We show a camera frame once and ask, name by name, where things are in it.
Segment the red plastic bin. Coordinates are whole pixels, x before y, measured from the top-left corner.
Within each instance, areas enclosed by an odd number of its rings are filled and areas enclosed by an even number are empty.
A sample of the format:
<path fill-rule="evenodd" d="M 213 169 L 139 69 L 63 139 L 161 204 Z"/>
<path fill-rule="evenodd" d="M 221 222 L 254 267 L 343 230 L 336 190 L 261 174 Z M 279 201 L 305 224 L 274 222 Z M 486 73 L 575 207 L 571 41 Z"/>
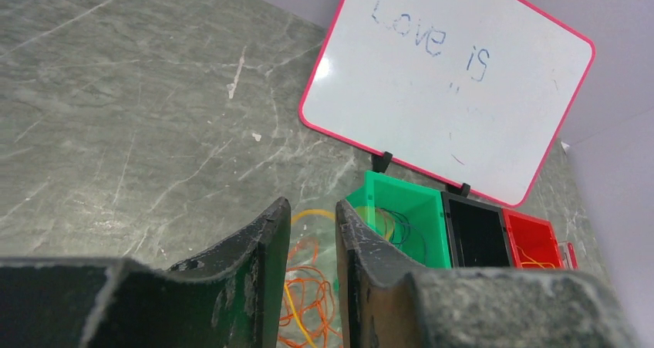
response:
<path fill-rule="evenodd" d="M 502 214 L 516 268 L 563 268 L 558 241 L 549 221 L 506 208 Z"/>

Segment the green plastic bin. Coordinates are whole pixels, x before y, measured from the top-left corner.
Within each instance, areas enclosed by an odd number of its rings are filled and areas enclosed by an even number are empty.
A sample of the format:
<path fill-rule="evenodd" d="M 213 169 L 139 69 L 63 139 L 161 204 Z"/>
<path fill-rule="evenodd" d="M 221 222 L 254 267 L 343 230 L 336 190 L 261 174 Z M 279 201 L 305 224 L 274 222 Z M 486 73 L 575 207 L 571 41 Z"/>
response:
<path fill-rule="evenodd" d="M 440 191 L 367 171 L 346 200 L 369 228 L 414 261 L 453 267 Z"/>

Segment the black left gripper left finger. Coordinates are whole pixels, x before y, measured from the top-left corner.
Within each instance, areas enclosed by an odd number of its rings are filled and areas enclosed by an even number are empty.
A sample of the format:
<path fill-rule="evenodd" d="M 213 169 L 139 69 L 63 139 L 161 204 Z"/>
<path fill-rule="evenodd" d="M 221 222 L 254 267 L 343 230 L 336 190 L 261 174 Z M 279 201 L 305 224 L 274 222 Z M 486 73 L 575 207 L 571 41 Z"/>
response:
<path fill-rule="evenodd" d="M 3 347 L 273 347 L 291 230 L 278 198 L 169 269 L 123 258 L 3 258 Z"/>

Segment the black plastic bin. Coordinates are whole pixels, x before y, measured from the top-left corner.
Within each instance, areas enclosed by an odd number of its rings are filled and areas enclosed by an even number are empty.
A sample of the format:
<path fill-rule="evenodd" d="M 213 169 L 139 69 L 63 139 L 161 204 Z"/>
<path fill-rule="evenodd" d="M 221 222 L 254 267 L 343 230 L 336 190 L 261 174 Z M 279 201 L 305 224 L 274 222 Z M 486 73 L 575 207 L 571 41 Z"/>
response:
<path fill-rule="evenodd" d="M 449 192 L 441 197 L 454 268 L 514 267 L 501 208 Z"/>

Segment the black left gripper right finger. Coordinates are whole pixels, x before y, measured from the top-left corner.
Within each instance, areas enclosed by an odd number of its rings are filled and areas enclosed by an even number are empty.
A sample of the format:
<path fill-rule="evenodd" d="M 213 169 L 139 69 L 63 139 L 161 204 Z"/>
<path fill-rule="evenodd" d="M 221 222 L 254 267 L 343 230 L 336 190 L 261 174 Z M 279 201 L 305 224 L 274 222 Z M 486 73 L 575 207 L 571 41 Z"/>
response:
<path fill-rule="evenodd" d="M 335 206 L 346 347 L 637 347 L 618 300 L 579 271 L 430 269 Z"/>

